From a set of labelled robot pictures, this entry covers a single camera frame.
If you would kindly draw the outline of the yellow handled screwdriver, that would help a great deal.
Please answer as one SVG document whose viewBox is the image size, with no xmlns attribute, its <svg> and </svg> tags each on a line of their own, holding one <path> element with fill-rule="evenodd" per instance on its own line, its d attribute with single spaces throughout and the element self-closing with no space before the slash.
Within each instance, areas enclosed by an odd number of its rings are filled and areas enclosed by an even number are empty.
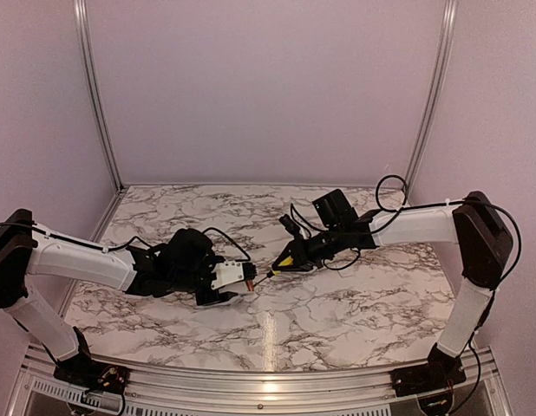
<svg viewBox="0 0 536 416">
<path fill-rule="evenodd" d="M 254 283 L 254 286 L 259 286 L 264 281 L 271 279 L 272 277 L 281 274 L 283 272 L 291 271 L 293 268 L 293 258 L 292 257 L 286 257 L 285 259 L 281 261 L 276 261 L 272 267 L 271 270 L 266 274 L 265 277 L 261 278 L 259 281 Z"/>
</svg>

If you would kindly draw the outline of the white battery cover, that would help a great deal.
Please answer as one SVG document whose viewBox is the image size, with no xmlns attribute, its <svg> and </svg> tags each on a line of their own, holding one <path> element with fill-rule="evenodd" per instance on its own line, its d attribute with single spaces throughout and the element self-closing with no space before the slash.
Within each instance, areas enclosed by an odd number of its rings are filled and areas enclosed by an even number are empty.
<svg viewBox="0 0 536 416">
<path fill-rule="evenodd" d="M 357 272 L 356 267 L 349 267 L 343 270 L 339 270 L 337 273 L 341 278 L 352 278 Z"/>
</svg>

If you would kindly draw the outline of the white remote control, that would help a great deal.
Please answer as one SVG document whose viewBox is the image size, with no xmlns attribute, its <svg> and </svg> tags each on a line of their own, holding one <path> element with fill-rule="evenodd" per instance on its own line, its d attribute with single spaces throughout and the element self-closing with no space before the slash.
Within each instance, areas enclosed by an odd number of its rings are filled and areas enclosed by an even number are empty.
<svg viewBox="0 0 536 416">
<path fill-rule="evenodd" d="M 229 291 L 237 292 L 240 294 L 240 296 L 250 296 L 250 295 L 255 294 L 255 282 L 253 281 L 254 291 L 249 291 L 246 285 L 247 281 L 242 281 L 242 282 L 232 284 Z"/>
</svg>

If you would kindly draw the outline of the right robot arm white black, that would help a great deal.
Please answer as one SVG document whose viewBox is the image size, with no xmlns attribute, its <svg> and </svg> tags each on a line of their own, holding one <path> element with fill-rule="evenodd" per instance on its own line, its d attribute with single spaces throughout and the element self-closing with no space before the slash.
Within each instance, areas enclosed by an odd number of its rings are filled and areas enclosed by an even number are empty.
<svg viewBox="0 0 536 416">
<path fill-rule="evenodd" d="M 313 203 L 324 229 L 303 237 L 289 216 L 279 221 L 293 236 L 271 265 L 271 273 L 307 272 L 345 250 L 375 250 L 396 244 L 451 243 L 458 246 L 463 281 L 448 323 L 433 347 L 435 356 L 420 371 L 420 380 L 437 388 L 454 373 L 451 359 L 468 345 L 484 322 L 495 291 L 508 274 L 513 236 L 500 208 L 483 192 L 464 199 L 358 215 L 344 193 L 336 189 Z"/>
</svg>

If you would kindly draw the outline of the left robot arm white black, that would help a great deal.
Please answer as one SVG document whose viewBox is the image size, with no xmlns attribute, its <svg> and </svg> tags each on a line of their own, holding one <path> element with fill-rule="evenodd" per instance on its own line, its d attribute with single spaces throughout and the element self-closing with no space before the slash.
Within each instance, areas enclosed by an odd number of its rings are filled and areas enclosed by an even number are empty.
<svg viewBox="0 0 536 416">
<path fill-rule="evenodd" d="M 192 293 L 198 305 L 226 302 L 231 286 L 253 278 L 247 261 L 216 254 L 195 229 L 180 229 L 166 243 L 99 245 L 37 224 L 31 211 L 15 211 L 0 223 L 0 309 L 46 347 L 83 386 L 100 378 L 100 367 L 78 335 L 27 282 L 27 276 L 59 276 L 96 283 L 131 296 Z"/>
</svg>

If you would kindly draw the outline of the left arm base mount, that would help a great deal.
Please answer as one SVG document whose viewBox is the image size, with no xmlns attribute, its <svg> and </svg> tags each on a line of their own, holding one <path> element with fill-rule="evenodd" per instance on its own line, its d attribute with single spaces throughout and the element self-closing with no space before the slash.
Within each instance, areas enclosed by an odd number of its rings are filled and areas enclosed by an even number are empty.
<svg viewBox="0 0 536 416">
<path fill-rule="evenodd" d="M 87 341 L 82 332 L 73 327 L 78 341 L 77 354 L 67 360 L 55 360 L 54 377 L 90 392 L 123 394 L 128 376 L 127 367 L 96 361 L 92 358 Z"/>
</svg>

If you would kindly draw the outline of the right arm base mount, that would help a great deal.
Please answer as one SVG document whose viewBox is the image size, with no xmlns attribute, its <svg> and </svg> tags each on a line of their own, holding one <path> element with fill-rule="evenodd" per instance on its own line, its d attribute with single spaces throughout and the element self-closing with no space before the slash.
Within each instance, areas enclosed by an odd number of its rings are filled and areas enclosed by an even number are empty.
<svg viewBox="0 0 536 416">
<path fill-rule="evenodd" d="M 425 363 L 392 370 L 392 387 L 397 397 L 453 387 L 467 380 L 461 367 L 460 356 L 450 356 L 435 344 Z"/>
</svg>

